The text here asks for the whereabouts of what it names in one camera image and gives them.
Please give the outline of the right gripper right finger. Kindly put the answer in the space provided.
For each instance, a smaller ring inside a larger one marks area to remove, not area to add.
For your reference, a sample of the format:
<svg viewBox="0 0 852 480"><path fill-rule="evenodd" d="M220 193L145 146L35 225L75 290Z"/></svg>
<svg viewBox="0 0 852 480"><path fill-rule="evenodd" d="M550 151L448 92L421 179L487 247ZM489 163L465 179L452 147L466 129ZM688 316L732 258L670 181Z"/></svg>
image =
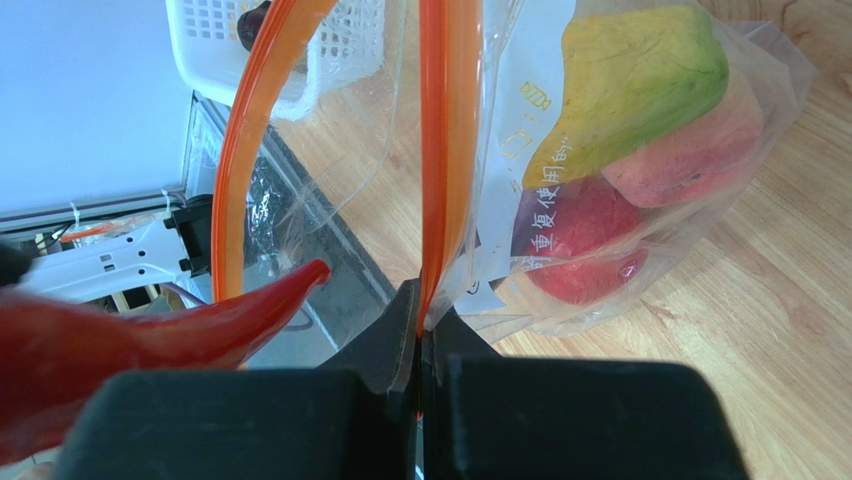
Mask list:
<svg viewBox="0 0 852 480"><path fill-rule="evenodd" d="M677 363L499 355L454 313L424 334L430 479L745 479L716 393Z"/></svg>

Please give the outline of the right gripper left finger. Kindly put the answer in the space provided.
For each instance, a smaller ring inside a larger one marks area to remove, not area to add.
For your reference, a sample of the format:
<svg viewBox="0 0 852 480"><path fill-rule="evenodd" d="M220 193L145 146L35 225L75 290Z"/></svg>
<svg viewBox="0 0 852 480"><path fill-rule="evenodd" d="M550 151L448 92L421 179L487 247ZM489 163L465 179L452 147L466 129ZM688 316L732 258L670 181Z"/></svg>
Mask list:
<svg viewBox="0 0 852 480"><path fill-rule="evenodd" d="M87 402L56 479L412 479L420 284L313 369L135 370Z"/></svg>

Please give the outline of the red tomato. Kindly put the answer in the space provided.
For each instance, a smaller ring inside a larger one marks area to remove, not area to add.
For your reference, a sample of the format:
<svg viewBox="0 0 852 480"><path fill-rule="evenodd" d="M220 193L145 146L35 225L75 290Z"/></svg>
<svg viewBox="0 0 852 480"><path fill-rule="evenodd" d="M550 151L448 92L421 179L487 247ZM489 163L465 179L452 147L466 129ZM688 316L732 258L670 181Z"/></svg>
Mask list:
<svg viewBox="0 0 852 480"><path fill-rule="evenodd" d="M648 251L635 242L641 223L639 209L602 178L537 187L523 193L512 255L544 293L591 305L645 266Z"/></svg>

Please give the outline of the clear orange-zip bag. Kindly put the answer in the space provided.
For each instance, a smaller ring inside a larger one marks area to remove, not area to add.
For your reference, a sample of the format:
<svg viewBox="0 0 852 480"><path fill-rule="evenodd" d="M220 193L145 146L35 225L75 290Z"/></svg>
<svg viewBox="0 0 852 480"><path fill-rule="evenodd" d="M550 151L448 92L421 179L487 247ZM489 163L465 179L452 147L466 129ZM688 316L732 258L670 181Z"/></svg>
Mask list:
<svg viewBox="0 0 852 480"><path fill-rule="evenodd" d="M562 108L562 34L580 18L693 1L423 1L419 5L422 260L418 330L440 314L522 317L551 333L625 309L679 264L754 179L800 115L816 72L771 23L740 32L712 15L732 70L763 115L763 134L741 175L697 201L640 208L639 274L586 306L536 287L512 255L526 168Z"/></svg>

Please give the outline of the red chili pepper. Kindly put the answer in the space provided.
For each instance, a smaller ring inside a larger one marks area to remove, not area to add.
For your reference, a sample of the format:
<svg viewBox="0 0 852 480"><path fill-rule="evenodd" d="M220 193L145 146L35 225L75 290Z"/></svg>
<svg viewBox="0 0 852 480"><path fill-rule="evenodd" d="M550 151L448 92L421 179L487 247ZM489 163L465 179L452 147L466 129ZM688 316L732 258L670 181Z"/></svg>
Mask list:
<svg viewBox="0 0 852 480"><path fill-rule="evenodd" d="M116 374L238 367L330 276L316 259L231 299L135 317L2 288L2 464L59 446L86 401Z"/></svg>

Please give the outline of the pink peach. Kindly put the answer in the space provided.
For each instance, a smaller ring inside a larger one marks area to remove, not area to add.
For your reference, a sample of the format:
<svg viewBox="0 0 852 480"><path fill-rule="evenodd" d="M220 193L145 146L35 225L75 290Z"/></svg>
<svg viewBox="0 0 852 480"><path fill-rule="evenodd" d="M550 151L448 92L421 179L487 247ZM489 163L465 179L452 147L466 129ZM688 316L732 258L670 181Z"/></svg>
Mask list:
<svg viewBox="0 0 852 480"><path fill-rule="evenodd" d="M697 201L740 176L763 134L763 115L747 77L734 69L723 99L706 115L602 169L633 205Z"/></svg>

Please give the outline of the yellow green mango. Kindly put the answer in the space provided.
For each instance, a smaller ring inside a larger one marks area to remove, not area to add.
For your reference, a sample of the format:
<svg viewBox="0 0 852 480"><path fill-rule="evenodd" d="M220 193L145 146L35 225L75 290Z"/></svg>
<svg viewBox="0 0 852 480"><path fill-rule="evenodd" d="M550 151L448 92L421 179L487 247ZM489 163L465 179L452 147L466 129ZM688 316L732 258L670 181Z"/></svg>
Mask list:
<svg viewBox="0 0 852 480"><path fill-rule="evenodd" d="M691 4L571 21L561 39L561 113L523 188L591 176L712 110L729 79L713 24Z"/></svg>

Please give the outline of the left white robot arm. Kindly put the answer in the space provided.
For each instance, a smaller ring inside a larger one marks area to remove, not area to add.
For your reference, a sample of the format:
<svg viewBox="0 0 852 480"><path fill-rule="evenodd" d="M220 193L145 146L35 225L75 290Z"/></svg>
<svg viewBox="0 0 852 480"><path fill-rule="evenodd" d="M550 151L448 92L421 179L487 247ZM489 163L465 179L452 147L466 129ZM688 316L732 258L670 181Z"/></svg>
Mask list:
<svg viewBox="0 0 852 480"><path fill-rule="evenodd" d="M85 303L153 284L177 283L210 271L210 194L121 236L41 257L18 287Z"/></svg>

